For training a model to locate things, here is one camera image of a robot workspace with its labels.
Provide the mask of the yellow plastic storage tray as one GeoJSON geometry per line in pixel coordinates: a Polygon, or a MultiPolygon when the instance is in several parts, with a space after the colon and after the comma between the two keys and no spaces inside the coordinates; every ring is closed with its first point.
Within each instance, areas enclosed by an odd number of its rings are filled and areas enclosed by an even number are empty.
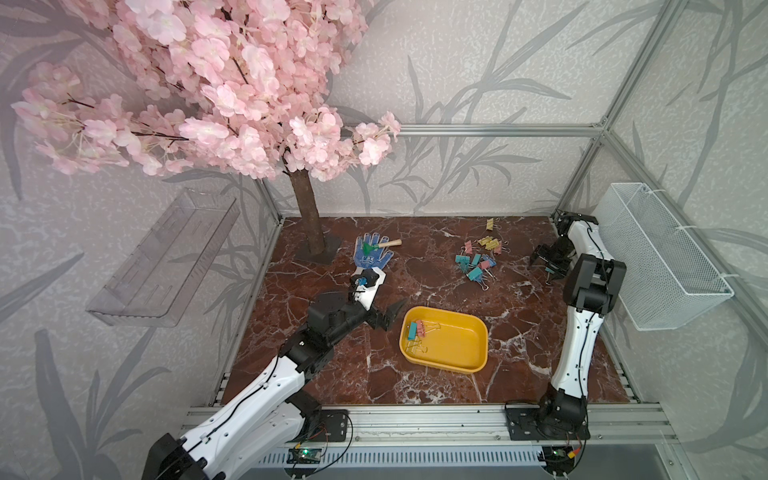
{"type": "Polygon", "coordinates": [[[410,363],[467,375],[485,367],[488,343],[488,328],[480,318],[425,306],[413,307],[405,314],[399,337],[401,353],[410,363]],[[437,322],[441,328],[425,338],[408,341],[409,324],[416,320],[437,322]],[[426,346],[428,352],[414,352],[416,342],[426,346]]]}

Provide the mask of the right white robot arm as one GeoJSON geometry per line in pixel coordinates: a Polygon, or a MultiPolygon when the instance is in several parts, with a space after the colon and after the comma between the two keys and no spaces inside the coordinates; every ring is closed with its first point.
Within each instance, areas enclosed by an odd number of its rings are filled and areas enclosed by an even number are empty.
{"type": "Polygon", "coordinates": [[[557,239],[537,246],[540,260],[555,279],[565,281],[566,334],[558,365],[534,417],[546,438],[584,440],[588,433],[588,376],[605,317],[614,309],[627,274],[624,262],[603,242],[596,217],[557,210],[557,239]]]}

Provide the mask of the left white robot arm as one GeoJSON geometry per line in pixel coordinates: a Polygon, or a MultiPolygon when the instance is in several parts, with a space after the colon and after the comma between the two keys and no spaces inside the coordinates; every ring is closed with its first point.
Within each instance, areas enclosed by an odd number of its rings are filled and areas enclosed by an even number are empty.
{"type": "Polygon", "coordinates": [[[180,438],[166,433],[149,449],[145,479],[239,479],[279,445],[320,427],[320,404],[304,387],[358,326],[387,331],[405,302],[381,311],[369,293],[320,294],[304,323],[257,378],[180,438]]]}

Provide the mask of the blue binder clip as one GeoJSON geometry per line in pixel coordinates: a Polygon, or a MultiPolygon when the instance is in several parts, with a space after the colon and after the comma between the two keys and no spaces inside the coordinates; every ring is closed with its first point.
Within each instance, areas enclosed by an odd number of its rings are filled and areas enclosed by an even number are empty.
{"type": "Polygon", "coordinates": [[[479,267],[483,270],[488,270],[492,267],[495,267],[496,265],[497,265],[496,261],[490,257],[484,257],[482,261],[479,263],[479,267]]]}

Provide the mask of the blue dotted work glove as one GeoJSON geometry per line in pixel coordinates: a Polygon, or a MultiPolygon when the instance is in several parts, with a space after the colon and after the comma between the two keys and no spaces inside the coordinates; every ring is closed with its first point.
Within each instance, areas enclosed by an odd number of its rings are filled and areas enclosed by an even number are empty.
{"type": "Polygon", "coordinates": [[[394,257],[394,253],[389,246],[380,247],[380,244],[389,241],[390,239],[387,236],[380,235],[378,232],[365,233],[362,236],[358,236],[355,240],[353,252],[355,266],[362,269],[384,269],[394,257]]]}

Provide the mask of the left green circuit board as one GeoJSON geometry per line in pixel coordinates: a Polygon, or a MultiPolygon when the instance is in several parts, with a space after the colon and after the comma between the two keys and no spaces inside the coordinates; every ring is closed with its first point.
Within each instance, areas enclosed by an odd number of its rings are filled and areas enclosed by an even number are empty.
{"type": "Polygon", "coordinates": [[[290,465],[318,465],[325,455],[323,448],[297,446],[288,450],[287,463],[290,465]]]}

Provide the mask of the right circuit board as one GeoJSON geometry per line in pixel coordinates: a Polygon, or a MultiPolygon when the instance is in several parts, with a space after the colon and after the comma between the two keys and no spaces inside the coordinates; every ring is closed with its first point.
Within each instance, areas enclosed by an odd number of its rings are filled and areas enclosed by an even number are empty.
{"type": "Polygon", "coordinates": [[[554,479],[567,479],[579,465],[582,453],[582,447],[544,447],[538,460],[543,463],[543,470],[554,479]]]}

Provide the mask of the pink blossom artificial tree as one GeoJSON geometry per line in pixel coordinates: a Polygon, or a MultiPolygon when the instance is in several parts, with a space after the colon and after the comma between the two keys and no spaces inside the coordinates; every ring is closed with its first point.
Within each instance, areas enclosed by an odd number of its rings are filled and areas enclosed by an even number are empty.
{"type": "Polygon", "coordinates": [[[69,1],[108,33],[149,97],[138,113],[47,62],[12,106],[36,149],[65,174],[139,165],[149,176],[215,167],[253,179],[289,177],[308,256],[333,252],[313,193],[389,155],[395,115],[347,125],[329,79],[367,29],[356,1],[69,1]]]}

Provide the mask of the green wooden-handled garden tool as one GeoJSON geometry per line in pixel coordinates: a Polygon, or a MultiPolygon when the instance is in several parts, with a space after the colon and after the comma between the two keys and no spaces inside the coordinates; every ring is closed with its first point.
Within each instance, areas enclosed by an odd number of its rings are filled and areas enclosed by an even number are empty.
{"type": "Polygon", "coordinates": [[[362,244],[362,251],[365,256],[370,256],[374,251],[386,249],[389,247],[400,246],[402,244],[401,239],[391,240],[386,242],[379,242],[376,244],[364,242],[362,244]]]}

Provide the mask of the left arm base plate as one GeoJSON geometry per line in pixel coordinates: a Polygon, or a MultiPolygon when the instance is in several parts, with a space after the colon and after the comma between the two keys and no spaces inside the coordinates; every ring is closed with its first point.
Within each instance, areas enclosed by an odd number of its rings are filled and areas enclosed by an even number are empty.
{"type": "Polygon", "coordinates": [[[320,442],[343,442],[348,439],[350,416],[346,409],[321,409],[305,420],[305,439],[320,442]]]}

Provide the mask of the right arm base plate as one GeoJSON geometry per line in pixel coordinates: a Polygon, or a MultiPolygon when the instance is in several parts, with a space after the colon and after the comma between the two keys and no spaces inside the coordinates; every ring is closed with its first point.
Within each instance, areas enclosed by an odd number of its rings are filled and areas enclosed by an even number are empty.
{"type": "Polygon", "coordinates": [[[589,440],[584,405],[546,404],[504,406],[506,426],[511,440],[566,441],[589,440]]]}

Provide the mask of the aluminium front rail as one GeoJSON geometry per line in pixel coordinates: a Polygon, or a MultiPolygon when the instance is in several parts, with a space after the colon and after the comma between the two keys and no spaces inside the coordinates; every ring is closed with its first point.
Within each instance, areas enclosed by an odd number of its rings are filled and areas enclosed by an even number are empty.
{"type": "Polygon", "coordinates": [[[589,440],[511,440],[504,404],[342,405],[350,416],[343,442],[293,440],[279,445],[254,465],[312,472],[323,467],[536,466],[544,447],[675,446],[677,435],[662,407],[653,403],[593,404],[588,408],[589,440]],[[288,450],[323,448],[318,465],[290,465],[288,450]]]}

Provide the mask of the clear acrylic wall shelf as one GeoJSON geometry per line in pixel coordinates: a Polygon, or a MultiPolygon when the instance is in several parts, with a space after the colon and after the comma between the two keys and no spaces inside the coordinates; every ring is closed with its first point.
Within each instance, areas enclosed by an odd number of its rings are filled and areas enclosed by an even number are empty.
{"type": "Polygon", "coordinates": [[[86,312],[108,326],[176,326],[240,213],[233,194],[183,189],[86,312]]]}

